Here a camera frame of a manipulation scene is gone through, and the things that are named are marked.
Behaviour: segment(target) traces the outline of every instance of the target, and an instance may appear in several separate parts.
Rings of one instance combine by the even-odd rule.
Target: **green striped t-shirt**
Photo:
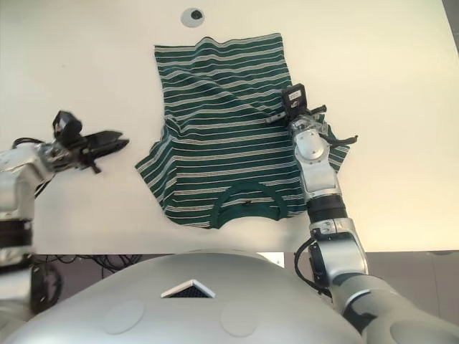
[[[291,85],[280,34],[156,46],[155,57],[165,124],[136,168],[165,215],[220,228],[238,217],[305,211],[292,138],[282,123],[265,122],[283,111],[280,92]],[[331,134],[324,122],[323,131]],[[336,170],[347,150],[332,150]]]

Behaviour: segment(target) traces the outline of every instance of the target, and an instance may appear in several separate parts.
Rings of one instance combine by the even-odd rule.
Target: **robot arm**
[[[386,282],[368,275],[365,252],[328,163],[331,145],[355,139],[330,142],[320,133],[312,115],[326,109],[307,109],[304,86],[285,90],[283,101],[311,220],[311,238],[296,252],[295,263],[307,248],[314,287],[331,296],[336,310],[367,343],[459,343],[458,327],[417,309]]]
[[[0,152],[0,342],[28,321],[43,301],[32,290],[42,283],[30,269],[34,200],[55,174],[68,168],[100,169],[95,159],[128,144],[115,131],[81,136],[82,124],[60,111],[53,122],[55,142],[17,140]]]

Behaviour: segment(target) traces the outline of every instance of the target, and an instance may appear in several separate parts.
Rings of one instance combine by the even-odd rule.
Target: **floor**
[[[443,0],[443,6],[450,22],[451,31],[453,32],[456,47],[459,52],[459,1],[458,0]]]

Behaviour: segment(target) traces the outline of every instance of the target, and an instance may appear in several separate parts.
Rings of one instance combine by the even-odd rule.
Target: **round hole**
[[[194,20],[201,19],[201,18],[202,18],[202,13],[201,13],[200,10],[195,9],[195,10],[191,13],[191,17],[192,17]]]

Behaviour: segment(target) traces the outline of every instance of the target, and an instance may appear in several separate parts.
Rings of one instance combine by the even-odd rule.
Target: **table surface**
[[[179,226],[134,169],[160,136],[153,46],[280,32],[293,82],[326,104],[339,137],[359,134],[339,173],[365,250],[459,249],[459,60],[441,0],[212,1],[180,22],[185,0],[1,0],[0,147],[52,138],[59,109],[84,133],[131,139],[99,160],[100,175],[66,171],[36,203],[39,253],[167,253],[194,249],[292,252],[305,214]]]

